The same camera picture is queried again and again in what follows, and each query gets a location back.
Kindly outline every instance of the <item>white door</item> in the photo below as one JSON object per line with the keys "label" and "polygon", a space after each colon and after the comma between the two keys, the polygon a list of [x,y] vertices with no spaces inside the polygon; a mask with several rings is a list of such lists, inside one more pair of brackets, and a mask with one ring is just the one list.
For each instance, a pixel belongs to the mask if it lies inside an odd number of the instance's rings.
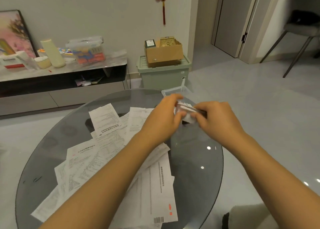
{"label": "white door", "polygon": [[212,44],[237,58],[255,0],[221,0],[217,34]]}

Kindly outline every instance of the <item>picture frame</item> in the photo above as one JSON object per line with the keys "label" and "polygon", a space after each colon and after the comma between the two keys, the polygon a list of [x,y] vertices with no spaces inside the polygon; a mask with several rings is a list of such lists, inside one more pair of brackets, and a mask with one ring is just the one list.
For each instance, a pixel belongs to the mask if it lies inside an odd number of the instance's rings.
{"label": "picture frame", "polygon": [[19,10],[0,11],[0,40],[0,55],[9,48],[25,51],[32,58],[39,57]]}

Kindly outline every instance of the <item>glass table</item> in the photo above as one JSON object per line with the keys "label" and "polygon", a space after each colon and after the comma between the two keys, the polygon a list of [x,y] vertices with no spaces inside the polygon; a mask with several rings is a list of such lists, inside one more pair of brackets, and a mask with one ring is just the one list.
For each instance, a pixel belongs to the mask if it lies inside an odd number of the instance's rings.
{"label": "glass table", "polygon": [[[111,103],[119,116],[130,107],[154,108],[162,99],[160,90],[131,89],[111,93],[74,110],[58,122],[38,144],[27,162],[17,189],[18,229],[34,229],[41,222],[30,214],[56,187],[54,168],[66,159],[67,149],[91,139],[89,111]],[[186,99],[184,102],[194,104]],[[210,213],[222,180],[222,146],[198,125],[181,124],[167,141],[174,196],[179,221],[162,229],[199,229]]]}

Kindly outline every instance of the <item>green plastic storage box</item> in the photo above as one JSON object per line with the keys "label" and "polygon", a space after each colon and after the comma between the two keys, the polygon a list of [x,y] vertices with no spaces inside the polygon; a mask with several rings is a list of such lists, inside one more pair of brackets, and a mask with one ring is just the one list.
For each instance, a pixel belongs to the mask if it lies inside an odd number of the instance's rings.
{"label": "green plastic storage box", "polygon": [[140,56],[137,62],[138,72],[141,75],[144,88],[170,89],[181,86],[182,80],[188,80],[190,60],[184,56],[179,65],[149,68],[146,56]]}

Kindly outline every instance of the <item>right hand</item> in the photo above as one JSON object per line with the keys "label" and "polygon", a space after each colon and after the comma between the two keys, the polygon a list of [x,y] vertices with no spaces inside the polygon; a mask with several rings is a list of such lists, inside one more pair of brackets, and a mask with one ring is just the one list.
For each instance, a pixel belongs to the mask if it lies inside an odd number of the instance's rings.
{"label": "right hand", "polygon": [[237,140],[246,135],[229,103],[201,102],[194,108],[207,111],[207,118],[199,113],[193,113],[191,116],[197,119],[199,126],[210,138],[224,147],[234,147]]}

